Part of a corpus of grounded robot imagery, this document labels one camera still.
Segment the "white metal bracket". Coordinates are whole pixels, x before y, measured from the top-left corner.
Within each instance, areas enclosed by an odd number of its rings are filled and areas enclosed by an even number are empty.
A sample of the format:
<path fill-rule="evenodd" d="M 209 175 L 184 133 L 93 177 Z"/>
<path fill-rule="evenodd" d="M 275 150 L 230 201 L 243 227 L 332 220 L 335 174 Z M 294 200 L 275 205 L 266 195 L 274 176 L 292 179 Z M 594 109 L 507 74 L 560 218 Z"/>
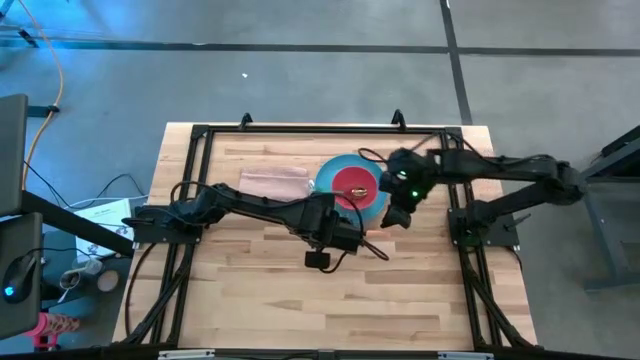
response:
<path fill-rule="evenodd" d="M 492 353 L 459 351 L 439 352 L 437 358 L 438 360 L 495 360 Z"/>
<path fill-rule="evenodd" d="M 174 349 L 160 351 L 157 360 L 215 360 L 215 350 Z"/>

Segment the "orange plastic bowl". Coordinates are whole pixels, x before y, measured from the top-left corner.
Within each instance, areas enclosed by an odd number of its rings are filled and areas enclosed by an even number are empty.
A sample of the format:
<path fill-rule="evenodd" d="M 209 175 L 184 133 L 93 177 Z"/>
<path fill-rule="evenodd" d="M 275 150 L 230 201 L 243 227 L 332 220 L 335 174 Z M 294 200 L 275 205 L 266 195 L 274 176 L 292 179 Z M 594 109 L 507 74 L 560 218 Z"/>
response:
<path fill-rule="evenodd" d="M 371 166 L 361 165 L 341 168 L 331 181 L 331 191 L 364 187 L 368 190 L 367 197 L 355 199 L 345 196 L 346 200 L 339 199 L 338 202 L 351 210 L 354 209 L 354 206 L 349 201 L 353 202 L 359 209 L 369 208 L 378 198 L 378 175 L 379 172 Z"/>

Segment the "black table frame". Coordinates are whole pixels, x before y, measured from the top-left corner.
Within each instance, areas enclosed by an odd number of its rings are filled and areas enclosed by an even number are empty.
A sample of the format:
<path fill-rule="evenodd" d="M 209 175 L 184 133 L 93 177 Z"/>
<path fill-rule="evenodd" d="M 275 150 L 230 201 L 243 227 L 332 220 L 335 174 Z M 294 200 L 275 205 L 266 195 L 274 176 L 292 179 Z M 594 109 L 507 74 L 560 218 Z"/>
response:
<path fill-rule="evenodd" d="M 424 125 L 170 123 L 150 190 L 168 202 L 183 179 L 236 186 L 242 170 L 296 166 L 316 173 L 361 147 L 388 154 L 433 148 Z M 303 264 L 307 245 L 281 227 L 231 214 L 195 248 L 178 343 L 182 347 L 307 350 L 469 350 L 473 346 L 460 262 L 439 186 L 409 229 L 392 227 L 332 274 Z"/>

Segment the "pink patterned object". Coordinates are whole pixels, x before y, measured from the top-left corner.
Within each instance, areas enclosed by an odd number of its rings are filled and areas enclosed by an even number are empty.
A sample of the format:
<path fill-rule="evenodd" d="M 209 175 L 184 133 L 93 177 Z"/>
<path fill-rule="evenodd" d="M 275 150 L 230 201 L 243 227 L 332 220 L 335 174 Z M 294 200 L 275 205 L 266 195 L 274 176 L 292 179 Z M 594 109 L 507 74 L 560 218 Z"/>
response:
<path fill-rule="evenodd" d="M 24 335 L 32 339 L 35 348 L 50 348 L 58 345 L 58 337 L 63 333 L 76 331 L 80 320 L 65 314 L 40 312 L 36 326 Z"/>

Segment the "black diagonal strut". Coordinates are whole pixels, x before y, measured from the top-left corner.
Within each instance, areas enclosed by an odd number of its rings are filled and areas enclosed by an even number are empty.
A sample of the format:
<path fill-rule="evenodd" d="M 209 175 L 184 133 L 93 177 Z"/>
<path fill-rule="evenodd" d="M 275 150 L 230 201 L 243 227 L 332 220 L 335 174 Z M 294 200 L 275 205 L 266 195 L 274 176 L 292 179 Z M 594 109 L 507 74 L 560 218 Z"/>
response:
<path fill-rule="evenodd" d="M 64 210 L 28 191 L 22 191 L 20 209 L 24 213 L 39 213 L 42 215 L 45 224 L 76 235 L 120 255 L 131 257 L 134 254 L 131 240 Z"/>

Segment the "pink folded cloth napkin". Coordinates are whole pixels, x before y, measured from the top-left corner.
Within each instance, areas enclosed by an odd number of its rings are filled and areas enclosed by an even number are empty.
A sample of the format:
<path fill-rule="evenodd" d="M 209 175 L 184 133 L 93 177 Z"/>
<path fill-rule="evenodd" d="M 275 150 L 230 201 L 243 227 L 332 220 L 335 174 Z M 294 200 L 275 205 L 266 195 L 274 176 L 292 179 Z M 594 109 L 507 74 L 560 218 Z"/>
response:
<path fill-rule="evenodd" d="M 310 177 L 306 169 L 289 166 L 247 167 L 240 173 L 238 190 L 288 202 L 307 197 Z"/>

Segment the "clear plastic cup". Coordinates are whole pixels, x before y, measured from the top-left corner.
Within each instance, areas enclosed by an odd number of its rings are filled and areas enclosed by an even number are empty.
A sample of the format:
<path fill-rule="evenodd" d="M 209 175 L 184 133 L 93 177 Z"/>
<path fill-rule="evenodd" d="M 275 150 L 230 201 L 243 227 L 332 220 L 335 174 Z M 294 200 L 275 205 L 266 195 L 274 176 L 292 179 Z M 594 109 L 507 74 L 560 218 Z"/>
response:
<path fill-rule="evenodd" d="M 76 268 L 65 271 L 59 278 L 59 287 L 63 290 L 74 289 L 81 284 L 84 278 L 97 275 L 102 269 L 103 263 L 100 260 L 88 259 Z"/>

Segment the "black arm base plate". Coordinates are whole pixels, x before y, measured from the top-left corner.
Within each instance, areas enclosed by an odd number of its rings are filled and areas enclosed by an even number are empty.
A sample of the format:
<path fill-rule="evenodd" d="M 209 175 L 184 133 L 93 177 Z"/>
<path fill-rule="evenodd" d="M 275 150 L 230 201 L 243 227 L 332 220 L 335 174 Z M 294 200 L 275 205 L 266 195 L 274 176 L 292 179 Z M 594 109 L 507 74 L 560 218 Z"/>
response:
<path fill-rule="evenodd" d="M 203 227 L 184 220 L 168 206 L 139 206 L 123 223 L 133 229 L 133 241 L 140 244 L 196 244 Z"/>
<path fill-rule="evenodd" d="M 516 221 L 512 214 L 499 217 L 488 227 L 473 230 L 467 223 L 464 209 L 450 208 L 447 220 L 451 242 L 457 246 L 479 245 L 517 247 L 520 245 Z"/>

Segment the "white paper booklet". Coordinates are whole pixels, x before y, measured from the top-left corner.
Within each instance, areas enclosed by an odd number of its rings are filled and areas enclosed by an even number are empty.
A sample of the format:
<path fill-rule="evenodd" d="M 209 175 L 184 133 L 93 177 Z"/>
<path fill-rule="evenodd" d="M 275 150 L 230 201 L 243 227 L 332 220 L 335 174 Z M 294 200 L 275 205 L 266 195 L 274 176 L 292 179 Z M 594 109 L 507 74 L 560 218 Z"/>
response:
<path fill-rule="evenodd" d="M 133 229 L 122 222 L 123 218 L 131 216 L 131 207 L 128 200 L 118 200 L 78 210 L 75 214 L 125 237 L 129 241 L 134 239 Z M 104 258 L 115 254 L 113 250 L 96 245 L 80 237 L 76 238 L 76 249 L 76 254 L 81 262 L 86 261 L 89 257 Z"/>

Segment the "blue round plate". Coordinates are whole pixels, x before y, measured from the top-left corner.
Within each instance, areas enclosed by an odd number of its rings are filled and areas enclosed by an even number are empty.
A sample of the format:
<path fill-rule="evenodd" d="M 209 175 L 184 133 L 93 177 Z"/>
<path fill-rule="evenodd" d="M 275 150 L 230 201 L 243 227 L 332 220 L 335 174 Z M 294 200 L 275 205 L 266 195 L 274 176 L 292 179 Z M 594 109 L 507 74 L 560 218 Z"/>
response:
<path fill-rule="evenodd" d="M 321 168 L 318 170 L 316 178 L 315 178 L 315 187 L 314 190 L 316 192 L 325 192 L 325 193 L 333 193 L 331 191 L 331 181 L 334 175 L 338 172 L 339 169 L 348 167 L 348 166 L 371 166 L 379 172 L 378 175 L 378 191 L 379 191 L 379 178 L 383 173 L 383 169 L 372 161 L 368 161 L 360 157 L 356 154 L 343 154 L 338 155 L 329 159 L 325 162 Z M 365 229 L 377 229 L 381 222 L 381 217 L 386 210 L 387 206 L 387 198 L 388 194 L 384 192 L 380 192 L 378 194 L 377 201 L 369 208 L 366 209 L 357 209 L 360 211 L 362 220 L 364 221 Z M 338 202 L 339 198 L 336 199 L 336 210 L 342 215 L 349 218 L 355 225 L 359 223 L 358 215 L 356 214 L 355 208 L 353 210 L 347 209 L 345 206 L 341 205 Z"/>

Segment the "black computer mouse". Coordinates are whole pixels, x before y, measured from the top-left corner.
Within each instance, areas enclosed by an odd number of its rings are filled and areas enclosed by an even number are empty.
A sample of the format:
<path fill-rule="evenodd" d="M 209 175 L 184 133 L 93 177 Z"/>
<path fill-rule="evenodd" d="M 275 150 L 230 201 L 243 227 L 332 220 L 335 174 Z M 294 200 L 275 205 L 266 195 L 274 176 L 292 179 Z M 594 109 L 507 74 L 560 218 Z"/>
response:
<path fill-rule="evenodd" d="M 17 257 L 9 264 L 2 280 L 2 296 L 7 303 L 17 304 L 30 296 L 35 270 L 32 255 Z"/>

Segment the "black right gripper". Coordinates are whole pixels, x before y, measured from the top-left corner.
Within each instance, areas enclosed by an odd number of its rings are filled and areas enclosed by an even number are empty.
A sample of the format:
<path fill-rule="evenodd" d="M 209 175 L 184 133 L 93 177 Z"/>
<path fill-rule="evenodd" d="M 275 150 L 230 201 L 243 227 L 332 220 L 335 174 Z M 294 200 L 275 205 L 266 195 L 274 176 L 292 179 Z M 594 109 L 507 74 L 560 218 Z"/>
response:
<path fill-rule="evenodd" d="M 381 227 L 388 228 L 399 224 L 404 229 L 408 229 L 417 204 L 425 200 L 436 185 L 434 178 L 438 173 L 438 164 L 433 154 L 426 152 L 420 155 L 412 150 L 400 148 L 390 154 L 386 166 L 387 170 L 379 180 L 379 190 L 391 195 L 392 205 L 388 206 Z M 420 183 L 423 190 L 420 199 L 411 200 L 397 195 L 395 174 L 400 170 L 410 173 L 411 177 Z"/>

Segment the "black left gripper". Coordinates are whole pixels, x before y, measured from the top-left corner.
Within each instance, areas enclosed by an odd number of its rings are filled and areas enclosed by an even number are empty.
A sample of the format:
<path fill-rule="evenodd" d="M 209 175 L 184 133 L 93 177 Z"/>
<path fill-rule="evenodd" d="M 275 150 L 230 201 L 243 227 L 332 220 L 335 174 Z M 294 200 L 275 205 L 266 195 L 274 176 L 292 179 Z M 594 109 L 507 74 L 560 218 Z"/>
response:
<path fill-rule="evenodd" d="M 335 208 L 336 199 L 347 200 L 339 193 L 313 193 L 303 200 L 303 210 L 298 224 L 298 236 L 314 249 L 335 248 L 342 251 L 357 251 L 366 238 L 361 223 L 354 225 Z"/>

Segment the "black desk top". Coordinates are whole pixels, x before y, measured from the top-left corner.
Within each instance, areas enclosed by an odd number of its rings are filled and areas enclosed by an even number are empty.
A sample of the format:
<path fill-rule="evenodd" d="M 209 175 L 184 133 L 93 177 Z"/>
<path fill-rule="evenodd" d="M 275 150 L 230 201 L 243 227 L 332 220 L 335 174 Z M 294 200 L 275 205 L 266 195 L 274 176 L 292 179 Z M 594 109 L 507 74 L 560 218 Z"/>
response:
<path fill-rule="evenodd" d="M 42 215 L 31 213 L 0 221 L 0 340 L 33 329 L 40 312 Z M 30 296 L 17 304 L 2 296 L 2 280 L 9 264 L 17 257 L 32 255 L 36 259 Z"/>
<path fill-rule="evenodd" d="M 21 207 L 28 97 L 0 97 L 0 217 Z"/>

